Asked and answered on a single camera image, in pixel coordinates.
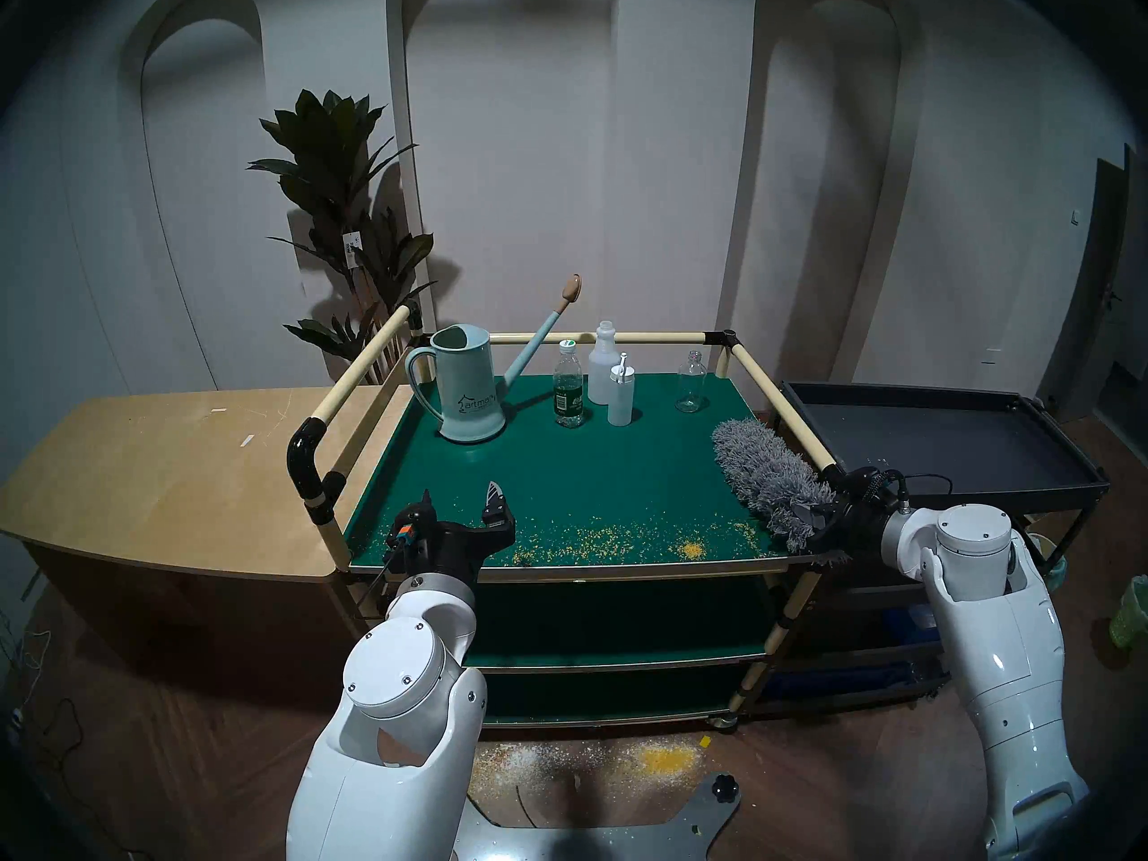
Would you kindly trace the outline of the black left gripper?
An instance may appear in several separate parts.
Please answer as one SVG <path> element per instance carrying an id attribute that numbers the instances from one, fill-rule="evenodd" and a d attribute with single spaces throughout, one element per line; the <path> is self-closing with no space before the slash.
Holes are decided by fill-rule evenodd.
<path id="1" fill-rule="evenodd" d="M 429 490 L 424 490 L 422 498 L 408 506 L 408 517 L 397 517 L 391 525 L 390 573 L 444 575 L 473 590 L 486 560 L 515 542 L 515 519 L 495 481 L 488 486 L 482 523 L 467 527 L 439 520 Z"/>

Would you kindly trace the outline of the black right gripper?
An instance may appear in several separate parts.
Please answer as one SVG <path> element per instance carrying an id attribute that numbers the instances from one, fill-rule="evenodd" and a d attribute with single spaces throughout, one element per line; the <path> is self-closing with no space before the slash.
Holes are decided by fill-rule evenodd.
<path id="1" fill-rule="evenodd" d="M 878 554 L 890 518 L 906 512 L 906 476 L 897 470 L 824 470 L 833 491 L 828 503 L 791 502 L 791 513 L 809 529 L 812 552 Z"/>

